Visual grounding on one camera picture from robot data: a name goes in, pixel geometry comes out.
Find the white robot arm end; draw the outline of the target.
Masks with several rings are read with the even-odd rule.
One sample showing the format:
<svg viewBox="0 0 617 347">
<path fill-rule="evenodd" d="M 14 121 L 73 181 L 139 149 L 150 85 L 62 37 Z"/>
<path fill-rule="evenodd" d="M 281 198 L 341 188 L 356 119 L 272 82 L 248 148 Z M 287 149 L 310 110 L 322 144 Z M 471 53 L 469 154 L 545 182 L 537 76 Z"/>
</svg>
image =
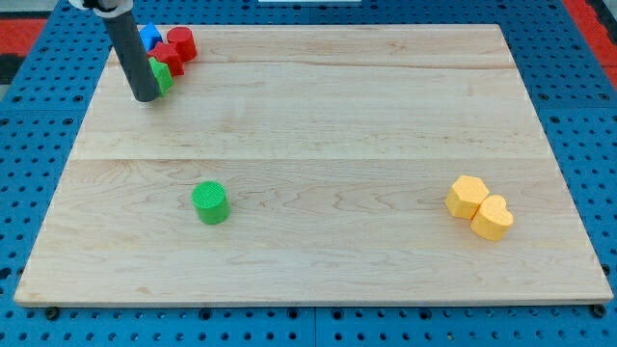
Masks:
<svg viewBox="0 0 617 347">
<path fill-rule="evenodd" d="M 93 11 L 102 18 L 115 18 L 128 13 L 134 6 L 133 0 L 68 0 L 69 4 L 81 11 Z"/>
</svg>

